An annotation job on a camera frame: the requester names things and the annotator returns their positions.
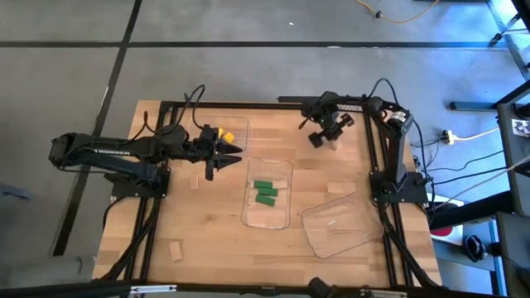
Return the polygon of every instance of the white cable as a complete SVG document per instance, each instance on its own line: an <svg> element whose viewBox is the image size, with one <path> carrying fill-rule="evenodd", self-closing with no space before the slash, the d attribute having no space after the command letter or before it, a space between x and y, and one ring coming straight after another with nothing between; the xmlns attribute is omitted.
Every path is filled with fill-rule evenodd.
<svg viewBox="0 0 530 298"><path fill-rule="evenodd" d="M490 131L482 132L482 133L479 133L478 135L476 135L476 136L472 136L472 137L457 137L457 136L455 136L455 140L456 140L456 141L469 141L469 140L473 140L474 138L477 138L477 137L485 136L485 135L487 135L488 133L494 132L494 131L496 131L496 130L499 130L499 128L497 127L497 128L494 128L494 129L492 129L492 130L490 130Z"/></svg>
<svg viewBox="0 0 530 298"><path fill-rule="evenodd" d="M515 168L516 166L521 165L522 163L524 163L525 161L528 161L528 160L530 160L530 155L524 157L521 161L519 161L518 163L516 163L516 164L513 165L513 166L510 166L508 169L506 169L506 170L504 170L504 171L498 173L497 175L494 175L494 176L492 176L492 177L490 177L490 178L488 178L488 179L486 179L486 180L484 180L484 181L482 181L482 182L479 182L479 183L477 183L477 184L475 184L475 185L473 185L473 186L471 186L471 187L469 187L469 188L467 188L467 189L465 189L465 190L462 190L460 193L458 193L458 194L455 195L454 197L448 199L446 202L437 205L437 206L434 208L434 210L440 208L441 206L445 206L445 205L447 205L447 204L448 204L449 202L451 202L453 199L456 199L459 195L462 195L462 194L468 192L469 190L474 189L475 187L477 187L477 186L479 186L479 185L482 185L482 184L484 184L484 183L486 183L486 182L488 182L488 181L490 181L490 180L492 180L492 179L495 179L495 178L499 177L500 175L502 175L502 174L504 174L504 173L506 173L506 172L508 172L508 171L513 170L513 168Z"/></svg>

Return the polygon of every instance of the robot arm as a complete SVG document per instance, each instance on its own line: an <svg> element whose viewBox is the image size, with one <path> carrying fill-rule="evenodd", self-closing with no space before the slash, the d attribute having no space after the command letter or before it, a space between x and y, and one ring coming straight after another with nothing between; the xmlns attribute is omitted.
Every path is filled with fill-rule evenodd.
<svg viewBox="0 0 530 298"><path fill-rule="evenodd" d="M60 169L88 165L146 179L152 177L151 168L166 158L192 163L204 161L207 180L213 180L214 169L220 170L241 161L241 157L228 154L242 149L220 140L217 128L205 125L199 137L192 141L188 139L188 132L178 124L163 127L152 137L131 140L67 133L52 141L49 160ZM139 162L117 156L133 156Z"/></svg>
<svg viewBox="0 0 530 298"><path fill-rule="evenodd" d="M314 147L323 144L322 138L335 141L342 134L342 128L352 126L354 120L347 113L337 117L340 113L341 104L355 104L363 112L367 113L383 129L383 135L388 139L388 166L384 169L381 187L388 191L398 192L407 179L407 170L403 165L403 154L405 149L405 136L412 125L413 116L408 110L396 103L382 100L380 97L350 97L339 96L336 93L326 91L313 103L303 103L301 114L306 117L299 128L302 128L307 120L320 125L321 132L313 132L309 139ZM383 111L391 111L392 115L385 119Z"/></svg>

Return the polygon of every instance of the gray concrete floor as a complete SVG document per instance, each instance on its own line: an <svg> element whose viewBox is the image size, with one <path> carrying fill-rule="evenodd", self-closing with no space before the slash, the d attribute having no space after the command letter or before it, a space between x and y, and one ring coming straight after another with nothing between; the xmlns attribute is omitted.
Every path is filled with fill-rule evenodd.
<svg viewBox="0 0 530 298"><path fill-rule="evenodd" d="M428 2L369 1L403 19ZM0 40L119 41L133 1L0 2ZM489 41L498 31L483 3L447 3L416 22L395 25L374 19L353 1L170 0L145 1L134 41ZM0 263L51 255L60 216L74 176L48 162L50 139L90 132L99 111L115 49L0 49L0 181L31 191L25 201L2 198ZM326 90L362 94L380 77L396 87L415 114L425 140L443 129L465 137L496 126L490 113L454 113L452 100L496 101L523 82L507 50L421 49L130 49L113 97L104 135L126 137L139 99L182 100L206 84L203 100L274 102L279 95L318 95ZM390 99L386 86L376 93ZM412 132L412 142L418 141ZM458 167L502 147L498 133L453 147L441 146L433 167ZM431 154L434 147L429 147ZM504 164L496 156L459 175ZM435 174L436 180L456 176ZM484 179L440 185L451 197ZM472 201L508 188L506 178L467 193ZM95 255L110 184L89 178L66 253ZM462 269L441 263L451 288L478 291L451 279ZM471 272L489 279L488 272Z"/></svg>

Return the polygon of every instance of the yellow cable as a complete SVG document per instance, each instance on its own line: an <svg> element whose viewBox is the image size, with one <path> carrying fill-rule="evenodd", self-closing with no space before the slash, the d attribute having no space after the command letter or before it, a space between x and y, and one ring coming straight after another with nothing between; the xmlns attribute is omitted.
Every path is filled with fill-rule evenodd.
<svg viewBox="0 0 530 298"><path fill-rule="evenodd" d="M361 0L355 0L355 1L356 1L358 4L360 4L360 5L364 6L364 7L366 7L366 8L367 8L368 10L370 10L371 12L376 13L376 14L378 13L378 11L376 11L375 9L373 9L372 7L370 7L368 4L362 2ZM433 2L433 3L432 3L432 4L431 4L426 10L424 10L423 12L418 13L416 16L411 17L411 18L409 18L409 19L407 19L407 20L405 20L405 21L394 21L393 19L390 19L390 18L388 18L388 17L385 17L385 15L383 15L382 12L381 12L381 16L380 16L380 17L383 18L383 19L385 19L385 20L387 20L387 21L389 21L389 22L392 22L392 23L394 23L394 24L404 24L404 23L406 23L406 22L414 21L414 20L416 20L417 18L421 17L422 14L424 14L425 12L428 12L431 8L433 8L436 4L438 4L439 1L440 1L440 0L435 0L435 2Z"/></svg>

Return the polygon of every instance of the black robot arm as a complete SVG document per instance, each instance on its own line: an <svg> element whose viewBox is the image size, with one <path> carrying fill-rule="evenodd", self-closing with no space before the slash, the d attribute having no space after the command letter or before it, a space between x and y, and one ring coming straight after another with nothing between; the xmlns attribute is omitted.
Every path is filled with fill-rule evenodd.
<svg viewBox="0 0 530 298"><path fill-rule="evenodd" d="M340 121L337 122L341 105L358 107L359 111L367 113L376 125L383 129L383 134L388 139L388 166L380 173L384 179L378 179L381 184L379 188L398 192L407 180L403 155L405 136L412 125L413 116L400 105L382 100L378 96L350 97L326 91L315 102L303 103L301 108L301 114L306 120L299 128L302 128L309 120L319 124L322 129L321 132L313 132L309 135L314 147L322 146L324 137L328 141L337 140L342 134L343 127L354 124L354 120L347 113L341 115ZM386 111L393 112L388 119L384 117Z"/></svg>
<svg viewBox="0 0 530 298"><path fill-rule="evenodd" d="M162 127L152 137L121 139L67 133L54 139L49 160L62 171L67 167L94 166L109 173L114 183L113 196L165 197L170 168L159 166L166 159L205 162L206 180L214 179L214 169L241 161L230 154L242 149L219 139L218 128L204 125L199 137L189 140L188 132L178 124ZM138 161L123 159L136 157Z"/></svg>

